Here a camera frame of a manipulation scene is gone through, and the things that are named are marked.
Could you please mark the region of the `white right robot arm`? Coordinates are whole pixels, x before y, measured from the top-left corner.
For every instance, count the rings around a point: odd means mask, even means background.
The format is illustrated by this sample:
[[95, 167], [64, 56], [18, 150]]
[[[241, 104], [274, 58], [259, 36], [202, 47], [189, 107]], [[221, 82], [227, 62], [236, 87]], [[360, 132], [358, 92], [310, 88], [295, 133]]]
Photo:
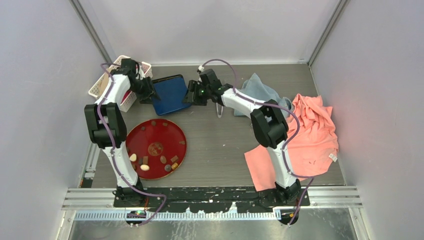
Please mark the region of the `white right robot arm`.
[[281, 204], [291, 205], [301, 191], [301, 184], [290, 161], [289, 126], [280, 106], [272, 99], [252, 98], [228, 83], [223, 84], [212, 69], [200, 66], [197, 72], [199, 80], [189, 81], [183, 102], [205, 106], [212, 100], [249, 117], [255, 139], [269, 154], [275, 172], [275, 194]]

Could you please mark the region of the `blue tin lid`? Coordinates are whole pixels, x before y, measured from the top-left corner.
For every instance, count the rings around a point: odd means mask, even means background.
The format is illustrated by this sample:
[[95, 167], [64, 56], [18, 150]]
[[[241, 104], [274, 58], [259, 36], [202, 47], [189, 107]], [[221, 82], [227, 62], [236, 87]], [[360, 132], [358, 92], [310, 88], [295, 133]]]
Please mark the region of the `blue tin lid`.
[[183, 102], [187, 86], [181, 74], [154, 79], [152, 81], [157, 97], [152, 97], [152, 105], [158, 116], [167, 115], [192, 106]]

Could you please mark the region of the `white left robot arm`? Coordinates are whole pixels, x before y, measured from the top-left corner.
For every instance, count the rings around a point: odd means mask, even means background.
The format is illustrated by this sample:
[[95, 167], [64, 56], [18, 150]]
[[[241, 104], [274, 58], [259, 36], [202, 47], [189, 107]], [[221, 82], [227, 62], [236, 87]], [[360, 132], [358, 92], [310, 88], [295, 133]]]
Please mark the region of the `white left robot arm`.
[[125, 57], [119, 63], [101, 64], [107, 85], [93, 104], [84, 107], [88, 135], [108, 157], [116, 176], [114, 206], [141, 206], [147, 197], [143, 184], [134, 170], [128, 154], [125, 124], [120, 105], [128, 91], [140, 101], [156, 95], [151, 77], [142, 64]]

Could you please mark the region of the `metal tongs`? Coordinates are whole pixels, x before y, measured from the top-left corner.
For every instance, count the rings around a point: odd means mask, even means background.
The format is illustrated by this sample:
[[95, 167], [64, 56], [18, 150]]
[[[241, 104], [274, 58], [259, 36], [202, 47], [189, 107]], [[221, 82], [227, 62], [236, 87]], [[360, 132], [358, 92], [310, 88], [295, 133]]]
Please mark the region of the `metal tongs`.
[[220, 105], [219, 103], [216, 103], [215, 108], [217, 117], [221, 118], [223, 116], [224, 106]]

